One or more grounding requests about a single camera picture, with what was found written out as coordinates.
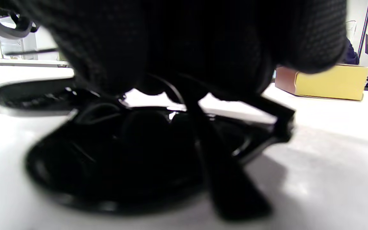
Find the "white table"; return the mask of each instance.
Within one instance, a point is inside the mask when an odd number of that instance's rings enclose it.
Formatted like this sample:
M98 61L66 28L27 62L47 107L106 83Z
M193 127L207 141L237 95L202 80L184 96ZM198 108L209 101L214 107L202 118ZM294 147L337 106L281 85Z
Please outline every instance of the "white table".
M69 69L0 67L8 80L71 76ZM300 98L271 86L265 95L295 109L292 141L268 148L246 167L273 202L274 216L228 224L213 214L207 195L168 213L140 217L87 214L50 202L33 189L23 170L26 150L65 120L60 117L12 117L0 114L0 230L181 230L282 229L368 230L368 92L363 102ZM131 105L170 105L164 95L133 91ZM208 112L270 121L242 103L207 96Z

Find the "black cable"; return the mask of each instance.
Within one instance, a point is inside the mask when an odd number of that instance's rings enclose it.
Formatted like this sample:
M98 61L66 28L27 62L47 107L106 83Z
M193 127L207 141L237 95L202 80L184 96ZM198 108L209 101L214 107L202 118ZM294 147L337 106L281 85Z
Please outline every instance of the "black cable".
M43 54L43 53L51 53L59 51L58 48L50 48L50 49L43 49L43 50L30 50L30 51L20 51L20 52L7 52L5 55L7 56L19 56L19 55L26 55L26 54Z

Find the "yellow box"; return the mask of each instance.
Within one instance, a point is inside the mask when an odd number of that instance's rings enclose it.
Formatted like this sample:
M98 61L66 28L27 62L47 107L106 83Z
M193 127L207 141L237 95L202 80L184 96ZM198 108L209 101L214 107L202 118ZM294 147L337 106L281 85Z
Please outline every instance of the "yellow box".
M361 101L368 67L336 65L318 74L304 74L286 67L276 69L275 86L296 96Z

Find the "black glove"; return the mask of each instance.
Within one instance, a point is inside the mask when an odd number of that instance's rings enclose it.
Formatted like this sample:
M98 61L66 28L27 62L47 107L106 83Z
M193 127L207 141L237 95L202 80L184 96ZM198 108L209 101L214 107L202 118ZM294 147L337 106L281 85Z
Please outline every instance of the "black glove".
M12 1L52 33L81 86L110 95L161 93L148 74L182 73L207 85L184 86L199 99L239 100L277 65L317 73L346 51L346 0Z

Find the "black plastic object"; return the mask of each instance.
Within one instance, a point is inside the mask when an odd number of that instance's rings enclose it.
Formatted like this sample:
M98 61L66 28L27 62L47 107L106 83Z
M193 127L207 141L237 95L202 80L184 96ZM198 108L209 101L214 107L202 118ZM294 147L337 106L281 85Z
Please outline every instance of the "black plastic object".
M269 214L270 204L240 163L288 141L293 111L256 96L257 108L280 114L274 125L210 116L190 92L181 95L162 81L187 112L131 109L108 99L89 103L32 148L26 163L31 177L59 202L91 211L155 211L206 184L224 219Z
M76 87L73 78L0 86L0 106L22 111L71 111L98 99L97 94Z

